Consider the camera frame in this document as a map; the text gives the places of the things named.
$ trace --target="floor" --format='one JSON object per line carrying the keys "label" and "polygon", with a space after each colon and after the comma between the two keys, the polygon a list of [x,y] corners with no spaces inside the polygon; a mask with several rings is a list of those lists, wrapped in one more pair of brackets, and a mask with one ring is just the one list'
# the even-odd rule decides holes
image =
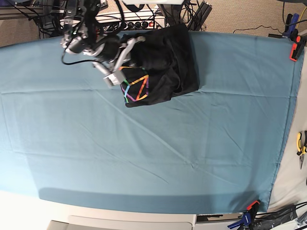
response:
{"label": "floor", "polygon": [[[205,22],[206,30],[213,32],[232,33],[235,29],[256,28],[259,25],[272,26],[284,31],[282,21],[282,2],[277,0],[208,0],[213,9]],[[108,0],[106,12],[118,11],[113,0]],[[286,3],[285,15],[301,13],[301,3]],[[300,30],[307,29],[307,22],[302,23]],[[238,31],[249,35],[267,36],[277,33],[270,28]],[[38,39],[38,29],[33,21],[15,19],[0,21],[0,46],[7,46]]]}

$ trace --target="orange clamp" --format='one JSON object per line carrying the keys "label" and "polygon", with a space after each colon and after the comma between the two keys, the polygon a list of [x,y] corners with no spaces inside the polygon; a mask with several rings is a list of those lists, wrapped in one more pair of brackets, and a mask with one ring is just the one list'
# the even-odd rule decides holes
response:
{"label": "orange clamp", "polygon": [[256,203],[260,204],[260,202],[259,202],[258,200],[255,200],[255,201],[254,201],[253,203],[251,203],[246,209],[247,209],[247,210],[251,210],[251,208],[253,207],[253,205],[256,204]]}
{"label": "orange clamp", "polygon": [[296,50],[296,48],[297,48],[297,44],[294,43],[294,44],[292,45],[291,52],[290,52],[290,59],[291,59],[292,61],[297,61],[296,59],[292,58],[293,52]]}

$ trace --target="cable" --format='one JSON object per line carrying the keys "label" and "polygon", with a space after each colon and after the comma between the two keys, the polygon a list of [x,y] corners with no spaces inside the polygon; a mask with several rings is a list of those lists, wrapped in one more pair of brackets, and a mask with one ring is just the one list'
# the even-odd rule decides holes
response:
{"label": "cable", "polygon": [[199,26],[201,24],[201,20],[200,20],[198,14],[194,11],[193,3],[187,2],[186,7],[187,7],[188,12],[191,15],[191,22],[189,23],[188,29],[189,30],[195,30],[197,28],[197,26]]}
{"label": "cable", "polygon": [[142,18],[140,18],[139,15],[138,15],[136,12],[134,12],[134,14],[135,14],[136,16],[138,16],[138,18],[142,21]]}
{"label": "cable", "polygon": [[201,17],[199,18],[199,23],[198,23],[198,26],[202,26],[202,24],[201,24],[201,19],[202,19],[202,12],[201,12],[201,6],[200,6],[200,3],[198,2],[198,0],[196,0],[196,2],[197,2],[197,6],[198,6],[198,9],[199,9],[199,13],[200,13],[200,15],[201,15]]}
{"label": "cable", "polygon": [[290,26],[290,25],[296,25],[296,24],[303,23],[303,22],[307,22],[307,19],[301,20],[301,21],[298,21],[298,22],[292,23],[292,24],[286,24],[286,22],[284,21],[284,2],[283,2],[283,23],[284,23],[284,25]]}
{"label": "cable", "polygon": [[149,6],[148,4],[146,4],[146,6],[147,6],[148,9],[152,12],[152,14],[153,14],[153,24],[155,24],[154,12],[153,12],[153,10],[150,8],[150,6]]}
{"label": "cable", "polygon": [[[122,9],[122,7],[121,7],[121,5],[120,5],[120,2],[119,2],[119,0],[114,0],[115,1],[115,3],[116,3],[116,5],[117,5],[117,7],[118,7],[118,10],[119,10],[119,12],[120,12],[120,17],[121,17],[121,19],[120,19],[120,22],[121,23],[125,23],[125,15],[124,15],[124,11],[123,11],[123,9]],[[101,27],[104,27],[105,26],[105,24],[106,23],[99,23],[98,21],[96,21],[96,24],[97,24],[97,27],[99,27],[99,28],[101,28]],[[103,33],[104,34],[106,34],[106,35],[117,35],[120,31],[122,30],[122,28],[120,27],[120,26],[118,26],[115,30],[113,30],[113,31],[104,31],[104,30],[102,30],[103,31]]]}
{"label": "cable", "polygon": [[49,35],[51,37],[51,34],[48,34],[47,32],[42,31],[42,28],[40,28],[39,31],[42,32],[43,34]]}
{"label": "cable", "polygon": [[163,5],[163,4],[161,4],[161,7],[162,7],[162,9],[164,10],[164,12],[166,12],[166,13],[167,13],[167,14],[170,16],[170,18],[171,18],[171,19],[173,19],[174,24],[175,24],[175,25],[177,25],[177,23],[176,23],[176,20],[175,20],[174,16],[173,16],[173,15],[171,15],[169,12],[167,12],[167,10],[165,9],[165,7],[164,7],[164,5]]}
{"label": "cable", "polygon": [[33,21],[35,22],[35,24],[38,26],[39,32],[42,32],[43,34],[50,35],[50,34],[48,34],[48,33],[42,31],[42,29],[43,29],[43,28],[42,28],[42,27],[43,27],[43,23],[42,23],[42,21],[41,21],[41,18],[42,18],[42,17],[45,17],[45,15],[39,15],[35,10],[30,9],[30,8],[28,8],[28,7],[26,7],[26,6],[23,6],[23,7],[25,7],[26,9],[28,9],[29,11],[34,12],[35,14],[37,14],[37,16],[35,16],[35,17],[30,17],[27,13],[23,12],[22,10],[20,10],[19,8],[17,8],[16,6],[14,6],[14,5],[13,5],[12,3],[10,3],[8,0],[6,0],[6,2],[9,3],[11,6],[13,6],[16,10],[18,10],[18,11],[19,11],[23,16],[25,16],[29,21],[30,21],[30,20],[33,20]]}
{"label": "cable", "polygon": [[[45,4],[33,4],[33,6],[52,6],[52,5],[45,5]],[[56,8],[60,8],[60,9],[63,9],[63,10],[66,10],[65,7],[62,7],[62,6],[52,6],[52,7],[56,7]]]}
{"label": "cable", "polygon": [[159,11],[160,11],[160,9],[157,9],[157,10],[155,11],[154,15],[150,16],[149,18],[147,18],[147,19],[145,19],[145,20],[143,20],[143,21],[148,21],[148,20],[150,20],[153,16],[156,16],[157,13],[158,13]]}
{"label": "cable", "polygon": [[158,22],[155,22],[157,24],[157,28],[158,26],[160,26],[160,28],[163,28],[162,25],[160,25]]}
{"label": "cable", "polygon": [[275,28],[273,28],[273,27],[271,27],[271,26],[264,26],[264,25],[260,25],[260,26],[258,26],[258,27],[256,27],[256,28],[236,29],[236,30],[234,30],[232,33],[234,34],[236,31],[244,31],[244,30],[257,30],[257,29],[259,29],[260,27],[271,28],[272,30],[277,30],[280,34],[282,34],[282,32],[280,32],[279,29],[275,29]]}
{"label": "cable", "polygon": [[[179,12],[179,15],[178,15],[179,16],[179,21],[183,22],[184,24],[188,24],[191,21],[192,17],[190,15],[190,12],[188,11],[188,6],[186,4],[184,4],[183,6],[184,6],[185,11],[183,13],[183,17],[181,17],[181,12],[182,12],[182,9],[183,9],[183,8],[181,8],[181,10]],[[185,17],[186,14],[187,14],[187,18],[188,18],[187,22],[184,21],[184,17]]]}
{"label": "cable", "polygon": [[299,21],[302,19],[303,15],[304,15],[304,13],[305,13],[305,11],[306,11],[306,9],[307,9],[307,6],[304,8],[304,10],[303,10],[301,16],[299,16],[299,19],[298,19]]}
{"label": "cable", "polygon": [[[303,203],[300,203],[300,204],[297,204],[297,205],[295,205],[295,210],[298,210],[299,208],[301,208],[301,207],[304,207],[304,206],[306,206],[307,205],[307,202],[303,202]],[[268,213],[261,213],[261,214],[256,214],[256,216],[259,216],[259,215],[268,215],[268,214],[278,214],[278,213],[280,213],[280,212],[284,212],[285,210],[280,210],[280,211],[276,211],[276,212],[268,212]],[[293,210],[292,210],[292,208],[291,208],[291,210],[289,211],[289,212],[286,212],[286,213],[284,213],[284,214],[282,214],[282,215],[279,215],[279,216],[277,216],[277,217],[275,217],[275,218],[266,218],[266,219],[264,219],[264,218],[255,218],[255,219],[260,219],[260,220],[275,220],[275,219],[278,219],[278,218],[280,218],[280,217],[283,217],[283,216],[285,216],[285,215],[288,215],[288,214],[290,214],[290,213],[292,213],[293,212]]]}

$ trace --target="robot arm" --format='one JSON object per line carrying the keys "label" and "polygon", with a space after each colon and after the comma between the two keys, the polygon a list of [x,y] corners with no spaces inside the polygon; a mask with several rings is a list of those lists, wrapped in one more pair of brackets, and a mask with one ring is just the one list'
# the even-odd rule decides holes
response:
{"label": "robot arm", "polygon": [[[124,13],[118,0],[115,0],[121,21],[124,22]],[[93,65],[105,74],[104,80],[109,87],[121,84],[125,80],[125,76],[119,70],[124,62],[129,61],[129,52],[134,44],[145,40],[143,36],[130,38],[127,41],[121,41],[116,35],[120,30],[112,32],[102,32],[97,37],[97,28],[104,26],[96,20],[96,15],[100,10],[100,0],[69,0],[64,18],[64,37],[62,39],[62,47],[65,48],[62,55],[62,62],[65,65],[77,64],[80,62],[91,61]],[[80,22],[73,26],[73,20]],[[84,60],[80,62],[66,63],[64,59],[65,53],[84,54],[95,57],[96,60]]]}

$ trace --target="blue clamp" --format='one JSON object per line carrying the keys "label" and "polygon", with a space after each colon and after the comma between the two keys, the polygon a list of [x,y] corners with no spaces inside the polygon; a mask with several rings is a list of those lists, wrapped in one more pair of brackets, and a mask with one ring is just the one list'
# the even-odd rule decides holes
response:
{"label": "blue clamp", "polygon": [[251,224],[251,215],[247,212],[247,213],[244,213],[240,221],[233,223],[231,225],[228,225],[227,227],[230,229],[234,229],[235,227],[240,227],[243,225],[248,227],[250,224]]}
{"label": "blue clamp", "polygon": [[[296,23],[298,18],[299,18],[299,15],[297,13],[293,14],[290,24]],[[288,30],[283,33],[283,37],[290,38],[291,33],[295,29],[295,26],[296,26],[296,24],[288,26]]]}

